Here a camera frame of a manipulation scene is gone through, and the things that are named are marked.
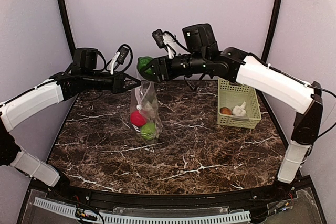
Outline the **dark green pepper toy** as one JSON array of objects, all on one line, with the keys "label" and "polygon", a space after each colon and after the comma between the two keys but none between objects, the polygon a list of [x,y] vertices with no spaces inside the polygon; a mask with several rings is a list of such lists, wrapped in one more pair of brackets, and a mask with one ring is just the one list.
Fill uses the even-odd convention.
[{"label": "dark green pepper toy", "polygon": [[[140,72],[153,58],[150,56],[139,57],[137,62],[137,70]],[[145,73],[153,75],[153,69],[146,69]]]}]

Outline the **clear zip top bag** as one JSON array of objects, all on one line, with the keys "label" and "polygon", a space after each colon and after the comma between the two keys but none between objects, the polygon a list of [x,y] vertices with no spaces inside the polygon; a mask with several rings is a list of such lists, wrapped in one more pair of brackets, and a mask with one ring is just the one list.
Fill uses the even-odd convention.
[{"label": "clear zip top bag", "polygon": [[142,81],[131,91],[130,122],[137,135],[148,144],[155,143],[162,132],[154,83]]}]

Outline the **red pepper toy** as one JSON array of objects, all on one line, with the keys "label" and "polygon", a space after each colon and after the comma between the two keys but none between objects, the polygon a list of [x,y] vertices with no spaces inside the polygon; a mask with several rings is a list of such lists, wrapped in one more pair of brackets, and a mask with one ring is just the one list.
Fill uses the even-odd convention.
[{"label": "red pepper toy", "polygon": [[135,110],[131,113],[130,121],[136,127],[142,127],[146,124],[146,118],[140,114],[139,110]]}]

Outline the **green apple toy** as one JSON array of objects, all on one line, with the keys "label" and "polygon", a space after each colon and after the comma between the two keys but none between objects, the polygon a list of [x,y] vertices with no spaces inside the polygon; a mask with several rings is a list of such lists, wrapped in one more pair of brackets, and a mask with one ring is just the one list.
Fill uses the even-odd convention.
[{"label": "green apple toy", "polygon": [[147,141],[157,138],[156,124],[149,122],[143,125],[140,128],[140,136]]}]

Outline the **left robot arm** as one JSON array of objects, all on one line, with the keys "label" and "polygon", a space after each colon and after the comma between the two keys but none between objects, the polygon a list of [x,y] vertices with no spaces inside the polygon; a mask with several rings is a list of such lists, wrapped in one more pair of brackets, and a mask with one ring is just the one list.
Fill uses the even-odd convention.
[{"label": "left robot arm", "polygon": [[141,81],[117,71],[133,52],[121,45],[112,59],[97,69],[97,58],[103,54],[94,48],[77,48],[73,62],[64,72],[50,76],[41,84],[1,103],[1,165],[11,166],[49,187],[61,183],[65,176],[16,144],[10,132],[26,119],[52,105],[67,101],[87,90],[125,93],[140,86]]}]

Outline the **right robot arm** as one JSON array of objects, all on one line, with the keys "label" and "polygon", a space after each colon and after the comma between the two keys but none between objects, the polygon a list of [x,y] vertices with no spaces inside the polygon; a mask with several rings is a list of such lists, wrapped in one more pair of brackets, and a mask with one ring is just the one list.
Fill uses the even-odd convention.
[{"label": "right robot arm", "polygon": [[231,83],[253,87],[289,105],[296,111],[296,118],[277,179],[290,184],[308,150],[322,136],[319,131],[323,112],[322,93],[325,90],[319,83],[308,83],[292,77],[262,62],[252,53],[234,47],[220,51],[208,23],[185,27],[182,32],[186,53],[177,55],[173,48],[177,39],[166,40],[163,31],[154,31],[152,37],[156,44],[168,54],[138,67],[139,74],[153,82],[194,74],[220,77]]}]

